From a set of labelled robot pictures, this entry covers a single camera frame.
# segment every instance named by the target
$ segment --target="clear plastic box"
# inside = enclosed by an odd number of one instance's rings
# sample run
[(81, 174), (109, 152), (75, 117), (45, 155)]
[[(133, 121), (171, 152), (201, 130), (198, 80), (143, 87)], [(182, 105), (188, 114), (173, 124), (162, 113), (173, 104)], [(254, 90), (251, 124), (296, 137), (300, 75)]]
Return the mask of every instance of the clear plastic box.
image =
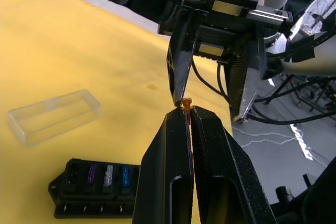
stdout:
[(87, 90), (63, 95), (8, 113), (9, 128), (20, 143), (34, 146), (100, 116), (100, 103)]

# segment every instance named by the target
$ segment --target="white fuse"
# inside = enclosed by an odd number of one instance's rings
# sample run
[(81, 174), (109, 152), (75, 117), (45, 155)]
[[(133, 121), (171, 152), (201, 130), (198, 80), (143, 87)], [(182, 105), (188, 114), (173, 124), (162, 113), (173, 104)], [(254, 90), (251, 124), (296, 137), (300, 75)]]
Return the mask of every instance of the white fuse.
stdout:
[(108, 187), (112, 185), (112, 173), (113, 173), (113, 165), (108, 165), (104, 177), (104, 186)]

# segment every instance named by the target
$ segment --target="yellow fabric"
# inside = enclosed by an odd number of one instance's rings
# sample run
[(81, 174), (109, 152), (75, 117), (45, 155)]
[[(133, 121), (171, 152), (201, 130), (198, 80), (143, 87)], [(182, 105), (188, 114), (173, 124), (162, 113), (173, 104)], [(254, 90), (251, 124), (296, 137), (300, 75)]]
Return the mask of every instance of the yellow fabric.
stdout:
[[(166, 113), (174, 109), (168, 41), (83, 0), (0, 0), (0, 220), (51, 224), (47, 187), (71, 158), (140, 164)], [(215, 83), (215, 64), (196, 58)], [(8, 111), (81, 89), (101, 103), (101, 119), (35, 147), (21, 146)], [(190, 74), (185, 97), (230, 128), (224, 99)], [(199, 223), (194, 197), (193, 223)], [(62, 223), (131, 223), (68, 219)]]

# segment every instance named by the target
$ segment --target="purple fuse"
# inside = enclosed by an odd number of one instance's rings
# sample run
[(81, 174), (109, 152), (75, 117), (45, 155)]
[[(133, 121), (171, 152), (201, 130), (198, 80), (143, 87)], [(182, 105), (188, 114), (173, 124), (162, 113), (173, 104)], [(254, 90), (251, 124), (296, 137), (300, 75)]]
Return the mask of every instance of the purple fuse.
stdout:
[(97, 164), (90, 165), (89, 175), (88, 175), (88, 180), (87, 180), (88, 185), (93, 185), (94, 176), (96, 175), (96, 170), (97, 170)]

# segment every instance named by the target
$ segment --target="black fuse box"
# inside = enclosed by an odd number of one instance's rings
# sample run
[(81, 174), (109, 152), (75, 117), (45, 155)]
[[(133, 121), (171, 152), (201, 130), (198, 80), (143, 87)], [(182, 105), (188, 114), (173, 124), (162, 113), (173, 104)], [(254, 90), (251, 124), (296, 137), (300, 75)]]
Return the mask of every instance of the black fuse box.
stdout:
[(132, 218), (140, 166), (71, 159), (48, 191), (55, 218)]

